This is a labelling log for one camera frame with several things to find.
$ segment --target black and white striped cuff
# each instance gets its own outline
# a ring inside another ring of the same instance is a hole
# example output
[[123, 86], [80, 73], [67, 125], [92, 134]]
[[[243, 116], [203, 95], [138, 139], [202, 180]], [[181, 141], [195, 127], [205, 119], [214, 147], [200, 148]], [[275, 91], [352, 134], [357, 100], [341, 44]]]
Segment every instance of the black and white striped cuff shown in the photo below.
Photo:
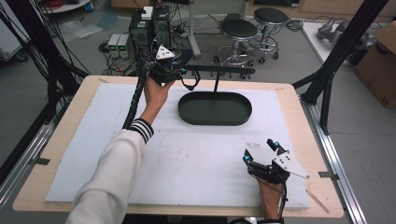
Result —
[[128, 130], [138, 132], [140, 135], [142, 135], [145, 143], [147, 143], [151, 136], [154, 135], [154, 130], [152, 130], [151, 125], [149, 125], [149, 123], [143, 119], [135, 119]]

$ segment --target wooden table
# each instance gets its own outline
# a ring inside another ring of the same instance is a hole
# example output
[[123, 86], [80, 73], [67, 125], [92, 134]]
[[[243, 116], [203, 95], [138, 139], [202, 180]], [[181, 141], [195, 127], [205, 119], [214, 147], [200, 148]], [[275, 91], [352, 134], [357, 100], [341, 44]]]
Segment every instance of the wooden table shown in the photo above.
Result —
[[[136, 83], [136, 77], [86, 77], [61, 122], [49, 140], [41, 158], [48, 165], [37, 164], [24, 183], [13, 207], [18, 211], [70, 211], [71, 203], [45, 202], [46, 194], [55, 177], [58, 165], [72, 140], [96, 89], [101, 83]], [[213, 87], [213, 80], [201, 80], [199, 87]], [[312, 134], [294, 88], [290, 84], [221, 81], [220, 88], [275, 91], [289, 130], [289, 137], [297, 160], [304, 165], [310, 178], [304, 181], [310, 201], [307, 210], [286, 210], [285, 217], [341, 217], [344, 214], [330, 178], [321, 178], [318, 172], [327, 171], [318, 145]], [[195, 215], [224, 217], [262, 217], [262, 210], [246, 207], [207, 207], [129, 204], [128, 213], [157, 215]]]

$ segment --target bar stool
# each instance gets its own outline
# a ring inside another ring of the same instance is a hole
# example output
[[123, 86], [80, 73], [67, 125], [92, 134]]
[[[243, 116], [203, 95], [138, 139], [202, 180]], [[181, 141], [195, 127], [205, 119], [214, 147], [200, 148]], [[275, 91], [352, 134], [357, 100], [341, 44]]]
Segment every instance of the bar stool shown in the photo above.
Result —
[[214, 57], [214, 63], [222, 62], [221, 65], [242, 65], [247, 63], [253, 66], [254, 62], [246, 50], [239, 47], [240, 42], [249, 41], [257, 34], [255, 25], [243, 20], [224, 21], [220, 26], [221, 33], [233, 40], [232, 45], [226, 45], [218, 49]]
[[288, 16], [282, 11], [270, 8], [262, 7], [254, 11], [254, 20], [262, 25], [260, 33], [257, 33], [255, 37], [249, 41], [249, 45], [255, 49], [264, 51], [264, 56], [259, 59], [259, 63], [265, 63], [266, 55], [268, 51], [274, 50], [273, 58], [279, 57], [279, 46], [278, 43], [271, 37], [271, 34], [277, 28], [284, 27], [288, 21]]

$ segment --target white sleeve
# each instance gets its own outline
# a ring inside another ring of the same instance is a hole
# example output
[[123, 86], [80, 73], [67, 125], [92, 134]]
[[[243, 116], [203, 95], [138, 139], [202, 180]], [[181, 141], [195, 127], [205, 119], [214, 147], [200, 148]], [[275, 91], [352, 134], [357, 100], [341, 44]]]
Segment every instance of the white sleeve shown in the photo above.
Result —
[[66, 223], [123, 221], [146, 142], [153, 135], [142, 119], [135, 120], [130, 130], [121, 130], [107, 145], [92, 179], [76, 195]]

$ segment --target black oval tray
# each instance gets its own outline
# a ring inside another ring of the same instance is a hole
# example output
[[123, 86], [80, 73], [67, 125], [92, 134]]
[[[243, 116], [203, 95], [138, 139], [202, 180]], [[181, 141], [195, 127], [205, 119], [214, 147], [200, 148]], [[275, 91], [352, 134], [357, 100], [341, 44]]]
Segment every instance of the black oval tray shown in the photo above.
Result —
[[178, 101], [181, 119], [194, 125], [241, 125], [251, 115], [251, 103], [235, 92], [194, 91]]

